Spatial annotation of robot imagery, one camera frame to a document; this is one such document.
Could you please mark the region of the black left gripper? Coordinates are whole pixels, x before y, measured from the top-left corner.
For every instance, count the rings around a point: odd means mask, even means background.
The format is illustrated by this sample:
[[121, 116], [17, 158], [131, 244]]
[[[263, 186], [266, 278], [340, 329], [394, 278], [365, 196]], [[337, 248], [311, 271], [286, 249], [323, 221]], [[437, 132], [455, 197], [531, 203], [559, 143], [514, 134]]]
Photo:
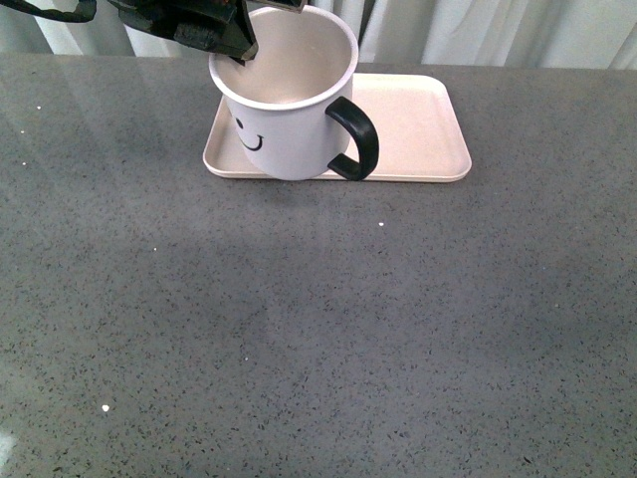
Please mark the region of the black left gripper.
[[128, 27], [200, 51], [225, 55], [240, 65], [259, 46], [245, 1], [110, 1]]

